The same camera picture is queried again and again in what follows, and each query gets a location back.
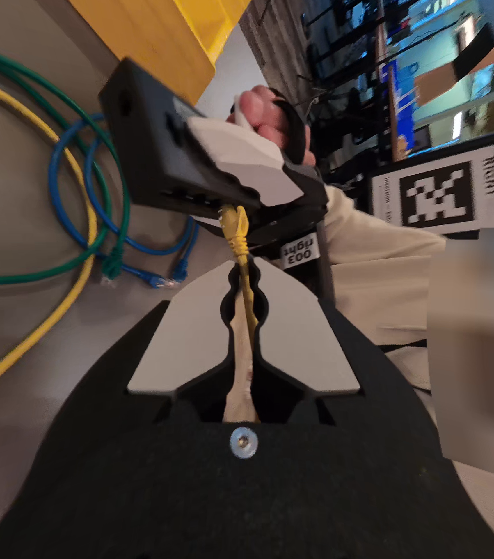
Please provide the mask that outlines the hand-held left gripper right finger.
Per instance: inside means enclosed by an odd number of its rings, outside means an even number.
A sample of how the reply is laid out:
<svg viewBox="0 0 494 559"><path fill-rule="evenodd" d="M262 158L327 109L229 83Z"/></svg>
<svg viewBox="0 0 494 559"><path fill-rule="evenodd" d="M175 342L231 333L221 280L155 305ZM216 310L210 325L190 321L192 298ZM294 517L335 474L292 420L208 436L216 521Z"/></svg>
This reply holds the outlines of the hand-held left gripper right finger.
<svg viewBox="0 0 494 559"><path fill-rule="evenodd" d="M259 324L262 358L318 394L354 394L360 384L318 298L302 283L256 257L258 289L268 311Z"/></svg>

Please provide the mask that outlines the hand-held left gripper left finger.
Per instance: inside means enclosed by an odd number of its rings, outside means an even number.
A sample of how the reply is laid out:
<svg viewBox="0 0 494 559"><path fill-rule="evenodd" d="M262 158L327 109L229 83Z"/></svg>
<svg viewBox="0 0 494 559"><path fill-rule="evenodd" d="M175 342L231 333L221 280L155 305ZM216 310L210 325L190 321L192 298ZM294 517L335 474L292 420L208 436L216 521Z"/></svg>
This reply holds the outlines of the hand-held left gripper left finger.
<svg viewBox="0 0 494 559"><path fill-rule="evenodd" d="M171 299L164 316L133 373L131 394L176 395L179 388L234 356L234 342L222 304L231 295L226 261L182 288Z"/></svg>

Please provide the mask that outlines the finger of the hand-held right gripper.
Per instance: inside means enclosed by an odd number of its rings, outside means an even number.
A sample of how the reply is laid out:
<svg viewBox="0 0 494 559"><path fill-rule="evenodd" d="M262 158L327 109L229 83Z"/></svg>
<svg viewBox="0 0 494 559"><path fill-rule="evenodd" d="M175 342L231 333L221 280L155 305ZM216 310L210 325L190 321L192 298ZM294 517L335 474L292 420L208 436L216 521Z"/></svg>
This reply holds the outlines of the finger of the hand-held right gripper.
<svg viewBox="0 0 494 559"><path fill-rule="evenodd" d="M253 130L198 116L189 117L187 127L216 167L258 192L262 205L289 204L303 196L283 170L279 147Z"/></svg>

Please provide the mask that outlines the black network switch box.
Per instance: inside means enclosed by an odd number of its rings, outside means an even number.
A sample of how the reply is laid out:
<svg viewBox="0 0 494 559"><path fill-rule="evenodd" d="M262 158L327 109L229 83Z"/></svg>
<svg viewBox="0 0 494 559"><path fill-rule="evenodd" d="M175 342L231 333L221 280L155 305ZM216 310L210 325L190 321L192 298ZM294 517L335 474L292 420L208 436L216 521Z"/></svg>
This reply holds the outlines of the black network switch box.
<svg viewBox="0 0 494 559"><path fill-rule="evenodd" d="M206 118L131 58L99 94L122 178L134 205L215 219L224 205L261 208L259 194L217 168L187 125Z"/></svg>

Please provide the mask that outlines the yellow plastic bin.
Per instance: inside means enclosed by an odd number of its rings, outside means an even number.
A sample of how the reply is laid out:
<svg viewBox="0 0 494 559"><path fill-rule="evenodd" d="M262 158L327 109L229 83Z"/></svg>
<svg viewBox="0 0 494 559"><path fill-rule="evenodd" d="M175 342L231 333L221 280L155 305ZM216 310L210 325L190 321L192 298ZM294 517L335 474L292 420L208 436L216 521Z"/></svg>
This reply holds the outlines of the yellow plastic bin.
<svg viewBox="0 0 494 559"><path fill-rule="evenodd" d="M191 105L250 1L70 1L120 61L131 58Z"/></svg>

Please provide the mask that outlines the person's right forearm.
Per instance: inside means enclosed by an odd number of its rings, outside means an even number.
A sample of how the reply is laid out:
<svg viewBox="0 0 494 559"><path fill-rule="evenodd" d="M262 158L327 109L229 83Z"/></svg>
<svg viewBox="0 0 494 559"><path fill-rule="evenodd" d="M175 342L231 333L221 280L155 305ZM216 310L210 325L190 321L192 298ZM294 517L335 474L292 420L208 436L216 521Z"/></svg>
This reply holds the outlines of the person's right forearm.
<svg viewBox="0 0 494 559"><path fill-rule="evenodd" d="M426 339L430 264L446 238L386 223L358 211L340 189L325 189L337 310L377 346Z"/></svg>

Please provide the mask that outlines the person's right hand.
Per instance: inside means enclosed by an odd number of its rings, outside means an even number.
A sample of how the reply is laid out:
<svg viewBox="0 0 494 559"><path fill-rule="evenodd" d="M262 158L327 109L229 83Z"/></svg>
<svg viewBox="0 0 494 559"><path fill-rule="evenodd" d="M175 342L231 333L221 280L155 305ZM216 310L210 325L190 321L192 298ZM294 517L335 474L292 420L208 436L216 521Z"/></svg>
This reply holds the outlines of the person's right hand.
<svg viewBox="0 0 494 559"><path fill-rule="evenodd" d="M239 110L259 136L276 144L294 163L316 166L309 126L277 90L255 86L244 91L239 96Z"/></svg>

